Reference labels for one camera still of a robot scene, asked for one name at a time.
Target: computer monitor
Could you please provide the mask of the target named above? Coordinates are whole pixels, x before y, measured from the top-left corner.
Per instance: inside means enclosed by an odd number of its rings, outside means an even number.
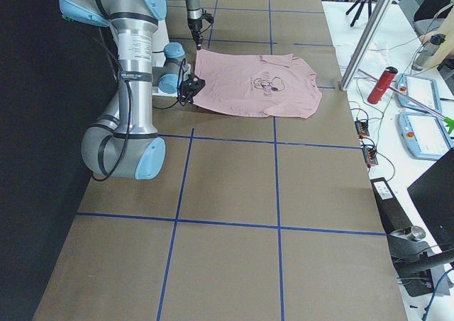
[[[415,242],[399,235],[388,235],[394,268],[409,295],[433,291],[445,273],[444,264],[454,265],[454,149],[449,149],[434,165],[408,187],[409,195],[442,252],[435,254],[424,241]],[[449,295],[449,282],[443,280],[438,293]]]
[[[434,165],[408,187],[428,231],[443,250],[454,245],[454,149],[450,149]]]

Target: black curtain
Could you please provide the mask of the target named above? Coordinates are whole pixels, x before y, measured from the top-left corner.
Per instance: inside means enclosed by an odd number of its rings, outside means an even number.
[[[31,320],[89,180],[80,142],[114,89],[57,0],[0,0],[0,320]]]

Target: grid line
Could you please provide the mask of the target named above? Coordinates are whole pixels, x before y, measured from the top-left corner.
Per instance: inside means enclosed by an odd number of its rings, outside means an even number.
[[[188,169],[188,166],[189,166],[189,158],[191,157],[192,137],[193,136],[194,136],[194,128],[191,131],[191,138],[189,139],[189,146],[187,148],[186,164],[184,165],[182,186],[181,186],[181,189],[179,190],[177,212],[175,213],[175,221],[173,223],[172,238],[170,240],[169,254],[167,255],[167,264],[165,266],[164,279],[162,281],[162,289],[161,289],[159,307],[157,309],[157,316],[156,316],[156,320],[157,321],[161,320],[162,306],[164,304],[165,289],[166,289],[166,286],[167,286],[167,279],[168,279],[169,270],[170,270],[170,262],[172,261],[172,253],[173,253],[173,247],[174,247],[174,243],[175,243],[175,236],[177,234],[179,209],[181,208],[181,205],[182,205],[183,192],[184,192],[184,183],[186,181],[187,169]]]
[[[270,20],[270,54],[272,55],[272,19],[271,19],[271,0],[268,0],[268,18]]]
[[[184,38],[184,37],[171,37],[170,40],[192,40],[192,38]],[[273,45],[279,45],[279,43],[275,41],[249,41],[249,40],[227,40],[227,39],[210,39],[211,42],[218,42],[218,43],[272,43]],[[334,45],[322,45],[319,43],[293,43],[293,45],[301,45],[301,46],[314,46],[314,47],[334,47]]]
[[[188,136],[188,135],[171,135],[171,134],[161,134],[160,137],[169,137],[169,138],[184,138],[184,139],[195,139],[195,140],[213,140],[218,142],[250,142],[255,144],[271,144],[275,142],[271,140],[248,140],[248,139],[229,139],[229,138],[219,138],[219,137],[197,137],[197,136]],[[307,142],[278,142],[278,145],[290,145],[290,146],[307,146],[307,147],[328,147],[333,149],[347,149],[347,150],[361,150],[360,146],[347,146],[347,145],[328,145],[328,144],[313,144]]]
[[[216,0],[216,3],[214,4],[214,11],[213,11],[214,22],[213,22],[213,25],[211,25],[211,28],[210,28],[210,35],[208,37],[208,45],[206,46],[207,49],[210,49],[211,38],[213,37],[213,28],[216,25],[216,12],[217,12],[217,8],[218,8],[218,1],[219,0]]]
[[[118,219],[129,219],[129,220],[156,220],[159,222],[175,222],[187,223],[187,224],[202,224],[202,225],[220,225],[226,227],[249,227],[258,229],[272,229],[277,230],[277,225],[266,225],[266,224],[250,224],[250,223],[235,223],[235,222],[222,222],[216,220],[190,220],[165,217],[153,217],[153,216],[140,216],[140,215],[120,215],[113,213],[76,213],[79,216],[86,217],[100,217],[100,218],[118,218]],[[323,229],[319,227],[292,227],[288,225],[281,225],[281,230],[291,230],[299,232],[322,232],[328,234],[347,234],[347,235],[364,235],[364,236],[386,236],[384,232],[375,231],[360,231],[360,230],[340,230],[340,229]]]
[[[281,208],[279,196],[279,160],[277,158],[277,127],[276,117],[272,119],[274,145],[275,145],[275,177],[276,177],[276,212],[277,212],[277,249],[279,256],[279,291],[281,301],[281,321],[285,321],[285,304],[284,304],[284,272],[282,265],[282,235],[281,235]]]
[[[186,8],[186,6],[174,6],[174,5],[167,5],[170,8]],[[228,8],[228,7],[209,7],[204,6],[204,9],[219,9],[222,11],[270,11],[269,9],[249,9],[249,8]],[[301,14],[325,14],[323,11],[289,11],[284,9],[274,9],[271,12],[278,12],[278,13],[301,13]]]

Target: camera tripod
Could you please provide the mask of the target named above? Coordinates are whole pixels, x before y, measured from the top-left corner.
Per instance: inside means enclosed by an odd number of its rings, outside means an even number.
[[[370,15],[372,14],[372,0],[356,0],[356,2],[353,4],[353,6],[350,7],[350,9],[347,10],[345,13],[348,15],[358,4],[360,4],[360,8],[358,8],[355,17],[353,18],[352,23],[350,24],[350,27],[353,27],[355,25],[356,20],[359,19],[361,15],[362,8],[364,7],[364,4],[367,2],[367,13],[368,13],[368,18],[370,18]]]

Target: red bottle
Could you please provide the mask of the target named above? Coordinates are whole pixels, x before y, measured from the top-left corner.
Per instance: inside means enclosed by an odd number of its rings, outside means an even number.
[[[382,98],[385,91],[388,89],[389,85],[394,80],[394,77],[397,74],[397,69],[394,67],[387,67],[384,69],[382,76],[378,79],[377,83],[375,84],[374,89],[370,92],[369,96],[367,97],[367,101],[370,103],[378,103]]]

